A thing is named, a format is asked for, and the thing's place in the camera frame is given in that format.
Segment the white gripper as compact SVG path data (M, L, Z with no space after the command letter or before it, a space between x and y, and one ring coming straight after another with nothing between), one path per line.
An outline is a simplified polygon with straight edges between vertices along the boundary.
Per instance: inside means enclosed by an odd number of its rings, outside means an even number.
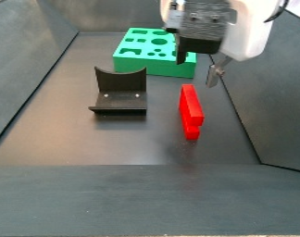
M244 61L263 53L273 22L288 6L288 0L229 0L229 2L233 10L218 51L226 56L209 66L206 79L209 88L217 85L225 75L225 66L233 59Z

